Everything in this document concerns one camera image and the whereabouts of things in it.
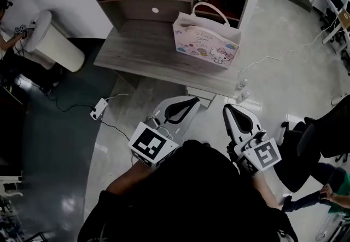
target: floor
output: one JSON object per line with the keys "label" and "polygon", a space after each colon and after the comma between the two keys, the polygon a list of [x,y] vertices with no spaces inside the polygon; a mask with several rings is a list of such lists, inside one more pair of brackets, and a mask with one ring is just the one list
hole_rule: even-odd
{"label": "floor", "polygon": [[[244,90],[250,93],[249,99],[241,105],[258,116],[268,135],[277,142],[281,141],[282,121],[289,120],[293,126],[305,116],[319,118],[332,109],[331,98],[349,88],[350,81],[339,56],[330,46],[322,44],[324,35],[313,44],[302,46],[313,42],[319,34],[316,14],[308,13],[288,0],[259,0],[243,37],[240,55],[231,69],[233,72],[266,56],[280,58],[286,50],[295,50],[286,53],[282,61],[266,59],[238,73],[239,78],[248,79]],[[160,101],[183,95],[185,88],[142,78],[134,90],[118,79],[112,95],[117,93],[130,96],[111,99],[103,120],[130,137],[137,124],[144,121]],[[234,100],[217,96],[208,110],[201,108],[184,139],[208,141],[227,156],[225,151],[230,139],[224,128],[222,109]],[[96,205],[100,191],[130,166],[127,139],[114,128],[101,125],[87,181],[85,218]],[[273,169],[266,171],[265,176],[277,198],[288,191]],[[293,196],[297,199],[320,188],[320,184],[311,178]],[[288,216],[300,241],[314,241],[327,218],[327,208],[317,205]]]}
{"label": "floor", "polygon": [[[84,68],[67,72],[50,97],[67,109],[75,103],[95,105],[113,89],[117,75],[96,67],[100,39],[72,39],[86,56]],[[27,237],[43,231],[49,241],[76,241],[83,223],[85,189],[100,128],[90,109],[60,112],[38,88],[22,80],[31,96],[23,135],[23,197],[11,197]]]}

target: power strip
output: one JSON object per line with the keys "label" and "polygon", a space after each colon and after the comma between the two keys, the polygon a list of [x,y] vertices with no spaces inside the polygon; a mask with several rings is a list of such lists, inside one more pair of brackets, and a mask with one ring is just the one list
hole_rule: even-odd
{"label": "power strip", "polygon": [[97,120],[103,111],[106,109],[108,103],[104,98],[101,98],[95,108],[91,111],[90,116],[93,120]]}

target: gift bag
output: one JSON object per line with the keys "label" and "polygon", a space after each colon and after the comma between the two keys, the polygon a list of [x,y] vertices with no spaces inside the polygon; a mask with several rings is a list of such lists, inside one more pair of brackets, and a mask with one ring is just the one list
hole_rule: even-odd
{"label": "gift bag", "polygon": [[[195,15],[198,5],[207,5],[225,20],[225,24]],[[213,64],[229,68],[241,42],[241,31],[232,28],[225,15],[215,6],[199,2],[191,15],[179,13],[173,24],[176,50]]]}

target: person wearing green shirt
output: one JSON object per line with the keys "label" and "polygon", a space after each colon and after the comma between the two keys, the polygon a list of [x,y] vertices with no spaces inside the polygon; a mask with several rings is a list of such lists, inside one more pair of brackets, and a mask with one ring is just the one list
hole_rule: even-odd
{"label": "person wearing green shirt", "polygon": [[330,206],[328,213],[350,215],[349,174],[343,168],[319,162],[312,169],[311,176],[323,184],[323,188],[297,201],[292,201],[292,196],[287,196],[282,211],[293,212],[321,203]]}

